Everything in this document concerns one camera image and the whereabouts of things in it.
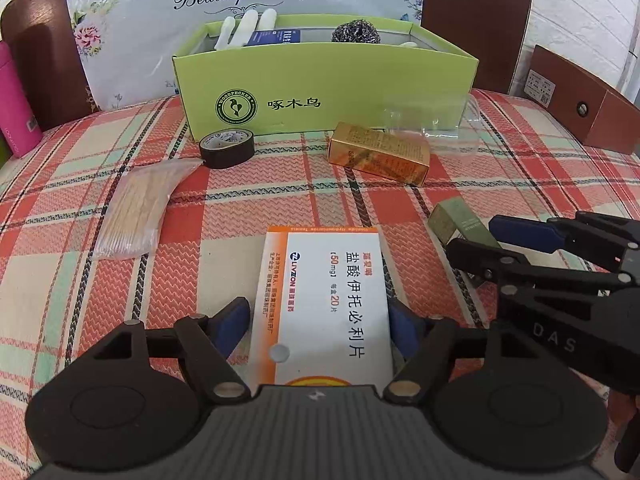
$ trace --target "label sticker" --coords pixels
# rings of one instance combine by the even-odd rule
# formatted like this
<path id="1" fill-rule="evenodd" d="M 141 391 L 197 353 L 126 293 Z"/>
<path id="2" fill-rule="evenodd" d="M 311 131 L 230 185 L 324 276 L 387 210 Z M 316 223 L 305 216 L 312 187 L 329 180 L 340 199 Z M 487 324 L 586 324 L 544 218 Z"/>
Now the label sticker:
<path id="1" fill-rule="evenodd" d="M 27 130 L 29 131 L 29 133 L 35 130 L 36 126 L 38 126 L 38 121 L 36 121 L 35 116 L 32 116 L 31 119 L 29 119 L 29 122 L 27 122 Z"/>
<path id="2" fill-rule="evenodd" d="M 244 142 L 249 137 L 251 133 L 247 130 L 222 130 L 202 139 L 200 145 L 208 150 L 219 150 L 231 144 Z"/>
<path id="3" fill-rule="evenodd" d="M 246 46 L 276 43 L 300 43 L 300 30 L 257 30 Z"/>
<path id="4" fill-rule="evenodd" d="M 529 70 L 527 83 L 524 85 L 525 94 L 547 108 L 555 89 L 556 85 L 549 81 L 549 79 L 541 76 L 538 72 Z"/>

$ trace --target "barcode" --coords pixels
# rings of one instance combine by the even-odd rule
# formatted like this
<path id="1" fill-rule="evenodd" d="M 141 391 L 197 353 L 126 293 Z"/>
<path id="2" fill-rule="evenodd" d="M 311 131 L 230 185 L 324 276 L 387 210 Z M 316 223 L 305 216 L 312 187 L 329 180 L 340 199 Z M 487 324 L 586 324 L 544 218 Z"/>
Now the barcode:
<path id="1" fill-rule="evenodd" d="M 36 117 L 33 116 L 31 119 L 29 119 L 29 122 L 27 123 L 27 129 L 29 132 L 32 132 L 33 130 L 36 129 L 36 126 L 38 126 L 38 121 L 36 121 Z"/>

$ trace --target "plaid tablecloth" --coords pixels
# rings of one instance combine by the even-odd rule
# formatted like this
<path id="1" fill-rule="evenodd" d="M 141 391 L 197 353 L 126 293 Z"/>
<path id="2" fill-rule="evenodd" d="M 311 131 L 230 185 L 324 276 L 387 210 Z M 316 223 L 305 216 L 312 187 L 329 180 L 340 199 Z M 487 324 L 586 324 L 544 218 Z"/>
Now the plaid tablecloth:
<path id="1" fill-rule="evenodd" d="M 65 124 L 9 161 L 0 171 L 0 478 L 38 467 L 24 431 L 29 398 L 124 319 L 165 327 L 236 296 L 253 303 L 270 224 L 380 226 L 388 295 L 421 314 L 487 326 L 495 288 L 475 290 L 443 264 L 426 227 L 440 200 L 461 195 L 486 221 L 577 209 L 640 219 L 636 157 L 582 147 L 529 101 L 475 96 L 486 127 L 478 154 L 433 157 L 421 189 L 329 165 L 326 132 L 258 137 L 250 161 L 202 167 L 180 184 L 158 251 L 123 262 L 93 258 L 121 177 L 198 156 L 178 98 Z M 585 268 L 567 254 L 545 262 Z M 232 361 L 245 359 L 243 344 Z M 175 372 L 171 363 L 155 366 Z"/>

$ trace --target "clear plastic packaging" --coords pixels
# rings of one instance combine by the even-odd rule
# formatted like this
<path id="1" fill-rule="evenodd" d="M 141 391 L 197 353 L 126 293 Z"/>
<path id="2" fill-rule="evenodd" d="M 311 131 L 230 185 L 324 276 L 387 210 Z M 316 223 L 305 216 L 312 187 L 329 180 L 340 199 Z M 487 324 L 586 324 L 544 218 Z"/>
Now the clear plastic packaging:
<path id="1" fill-rule="evenodd" d="M 171 193 L 200 165 L 199 158 L 177 158 L 127 173 L 107 208 L 94 256 L 126 260 L 154 251 Z"/>
<path id="2" fill-rule="evenodd" d="M 424 140 L 429 143 L 431 153 L 440 157 L 455 157 L 465 166 L 478 153 L 480 132 L 483 130 L 478 101 L 467 96 L 460 123 L 455 128 L 440 129 L 439 115 L 460 102 L 431 102 L 407 105 L 403 108 L 385 110 L 385 131 L 398 137 Z"/>

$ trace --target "wooden headboard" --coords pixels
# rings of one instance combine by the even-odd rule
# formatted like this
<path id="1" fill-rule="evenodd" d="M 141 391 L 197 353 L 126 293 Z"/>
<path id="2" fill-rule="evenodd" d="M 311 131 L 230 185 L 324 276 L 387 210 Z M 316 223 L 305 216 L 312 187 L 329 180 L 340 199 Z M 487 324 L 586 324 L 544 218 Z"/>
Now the wooden headboard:
<path id="1" fill-rule="evenodd" d="M 66 0 L 12 0 L 0 30 L 43 130 L 95 111 Z"/>
<path id="2" fill-rule="evenodd" d="M 531 0 L 423 0 L 422 26 L 479 59 L 476 88 L 507 94 Z"/>

